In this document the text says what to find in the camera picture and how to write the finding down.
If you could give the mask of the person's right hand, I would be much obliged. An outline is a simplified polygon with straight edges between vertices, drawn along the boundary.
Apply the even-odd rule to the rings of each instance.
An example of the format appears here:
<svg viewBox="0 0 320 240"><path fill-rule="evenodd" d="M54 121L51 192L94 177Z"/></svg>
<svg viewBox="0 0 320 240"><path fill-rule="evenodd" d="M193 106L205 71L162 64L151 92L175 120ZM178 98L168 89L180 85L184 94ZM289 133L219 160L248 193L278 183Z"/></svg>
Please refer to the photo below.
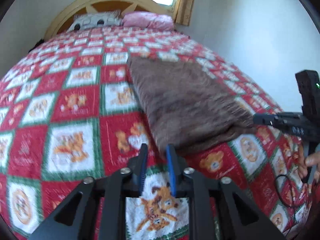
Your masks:
<svg viewBox="0 0 320 240"><path fill-rule="evenodd" d="M298 156L298 175L300 179L304 179L307 176L308 167L316 166L314 180L319 182L320 152L315 152L305 158L303 148L300 147Z"/></svg>

